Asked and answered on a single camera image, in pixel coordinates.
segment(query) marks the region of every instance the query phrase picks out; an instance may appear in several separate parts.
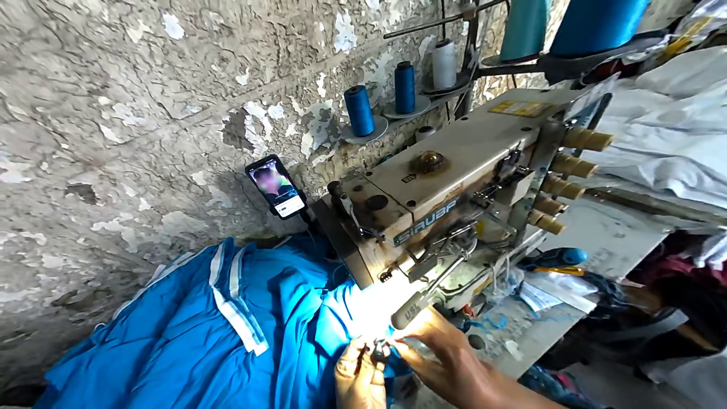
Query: blue fabric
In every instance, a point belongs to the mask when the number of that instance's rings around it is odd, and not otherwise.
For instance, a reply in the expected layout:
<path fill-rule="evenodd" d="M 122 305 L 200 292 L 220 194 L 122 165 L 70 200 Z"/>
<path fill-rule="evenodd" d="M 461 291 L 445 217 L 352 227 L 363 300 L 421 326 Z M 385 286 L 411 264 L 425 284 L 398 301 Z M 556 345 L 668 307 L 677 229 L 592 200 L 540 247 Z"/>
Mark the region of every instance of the blue fabric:
<path fill-rule="evenodd" d="M 326 250 L 322 240 L 223 244 L 214 286 L 267 351 L 248 352 L 217 308 L 209 280 L 220 247 L 210 246 L 71 349 L 46 374 L 36 408 L 334 407 L 333 369 L 365 312 L 362 292 L 353 281 L 326 290 L 339 264 L 316 251 Z"/>

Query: concrete wall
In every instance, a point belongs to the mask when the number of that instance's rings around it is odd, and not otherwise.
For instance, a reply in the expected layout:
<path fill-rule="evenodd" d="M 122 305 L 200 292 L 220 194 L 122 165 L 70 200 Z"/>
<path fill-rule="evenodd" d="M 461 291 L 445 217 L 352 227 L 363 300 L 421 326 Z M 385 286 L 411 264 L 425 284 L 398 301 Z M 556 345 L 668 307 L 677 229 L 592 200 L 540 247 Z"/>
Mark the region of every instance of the concrete wall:
<path fill-rule="evenodd" d="M 552 25 L 565 5 L 554 0 Z M 246 164 L 278 154 L 315 199 L 416 127 L 442 126 L 438 110 L 367 146 L 339 141 L 344 90 L 366 84 L 380 108 L 398 61 L 430 70 L 438 29 L 382 34 L 439 12 L 431 0 L 0 0 L 0 390 L 39 380 L 180 251 L 299 231 L 268 212 Z M 481 15 L 483 56 L 505 15 Z M 461 23 L 447 29 L 465 40 Z M 477 99 L 510 86 L 481 80 Z"/>

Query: label sticker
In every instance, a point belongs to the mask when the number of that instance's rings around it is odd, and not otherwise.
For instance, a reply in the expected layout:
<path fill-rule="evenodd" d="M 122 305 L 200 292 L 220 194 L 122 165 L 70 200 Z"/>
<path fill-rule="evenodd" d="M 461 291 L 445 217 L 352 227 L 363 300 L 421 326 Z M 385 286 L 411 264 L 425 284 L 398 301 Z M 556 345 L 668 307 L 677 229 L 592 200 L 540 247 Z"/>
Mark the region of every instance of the label sticker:
<path fill-rule="evenodd" d="M 545 110 L 554 105 L 555 104 L 552 103 L 507 100 L 502 101 L 497 106 L 491 108 L 490 112 L 494 112 L 496 114 L 507 114 L 526 116 L 528 118 L 537 118 L 538 116 L 542 115 Z"/>

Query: blue thread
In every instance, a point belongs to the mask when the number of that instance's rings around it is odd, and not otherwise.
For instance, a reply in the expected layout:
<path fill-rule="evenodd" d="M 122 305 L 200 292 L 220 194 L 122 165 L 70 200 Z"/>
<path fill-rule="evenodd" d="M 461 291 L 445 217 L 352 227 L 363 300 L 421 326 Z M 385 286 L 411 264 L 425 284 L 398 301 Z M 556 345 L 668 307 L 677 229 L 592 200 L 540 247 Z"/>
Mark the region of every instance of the blue thread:
<path fill-rule="evenodd" d="M 356 136 L 366 136 L 374 131 L 374 114 L 369 105 L 369 93 L 363 85 L 356 85 L 343 93 L 351 130 Z"/>
<path fill-rule="evenodd" d="M 490 325 L 492 325 L 496 330 L 501 330 L 502 328 L 505 327 L 505 325 L 507 325 L 507 317 L 505 316 L 505 314 L 503 314 L 501 312 L 498 314 L 500 315 L 500 322 L 498 322 L 497 324 L 495 322 L 492 322 L 492 319 L 490 319 L 489 316 L 485 317 L 485 320 Z"/>
<path fill-rule="evenodd" d="M 550 53 L 583 57 L 631 40 L 649 0 L 571 0 Z"/>
<path fill-rule="evenodd" d="M 408 114 L 412 112 L 417 102 L 417 96 L 414 93 L 414 66 L 409 61 L 402 61 L 396 65 L 394 88 L 396 113 Z"/>
<path fill-rule="evenodd" d="M 512 0 L 500 60 L 517 62 L 538 56 L 545 45 L 550 0 Z"/>

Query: white cloth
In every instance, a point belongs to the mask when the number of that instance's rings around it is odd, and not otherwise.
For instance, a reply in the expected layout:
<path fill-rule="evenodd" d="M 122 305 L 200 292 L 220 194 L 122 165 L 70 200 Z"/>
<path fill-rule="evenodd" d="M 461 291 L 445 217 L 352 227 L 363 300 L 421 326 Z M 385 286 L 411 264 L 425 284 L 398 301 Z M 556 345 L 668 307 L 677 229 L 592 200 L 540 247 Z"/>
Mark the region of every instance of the white cloth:
<path fill-rule="evenodd" d="M 644 367 L 654 382 L 665 382 L 704 409 L 724 408 L 727 402 L 727 349 L 711 357 L 684 363 L 677 358 Z"/>
<path fill-rule="evenodd" d="M 601 172 L 727 209 L 725 67 L 727 47 L 714 47 L 619 80 L 597 127 L 616 139 L 582 158 Z"/>

